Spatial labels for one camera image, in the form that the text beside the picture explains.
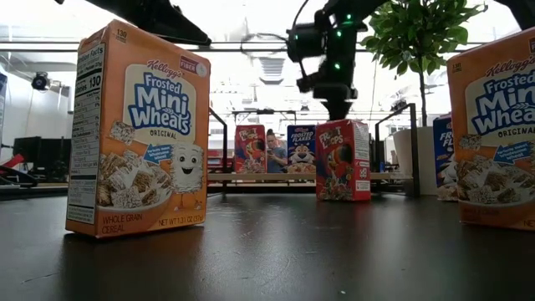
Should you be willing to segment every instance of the frosted flakes box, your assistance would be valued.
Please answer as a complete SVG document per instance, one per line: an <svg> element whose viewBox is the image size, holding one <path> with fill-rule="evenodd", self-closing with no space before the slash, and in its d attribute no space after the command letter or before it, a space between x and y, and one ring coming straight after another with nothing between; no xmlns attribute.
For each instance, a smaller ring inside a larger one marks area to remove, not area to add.
<svg viewBox="0 0 535 301"><path fill-rule="evenodd" d="M320 201L369 201L368 126L355 120L316 126L316 197Z"/></svg>
<svg viewBox="0 0 535 301"><path fill-rule="evenodd" d="M210 62L119 21L78 53L67 230L204 222Z"/></svg>
<svg viewBox="0 0 535 301"><path fill-rule="evenodd" d="M440 201L457 201L457 163L453 151L451 115L433 121L437 195Z"/></svg>
<svg viewBox="0 0 535 301"><path fill-rule="evenodd" d="M316 172L316 125L288 126L288 173Z"/></svg>
<svg viewBox="0 0 535 301"><path fill-rule="evenodd" d="M447 67L461 220L535 230L535 28Z"/></svg>
<svg viewBox="0 0 535 301"><path fill-rule="evenodd" d="M237 173L266 173L266 133L263 125L237 125L234 137Z"/></svg>

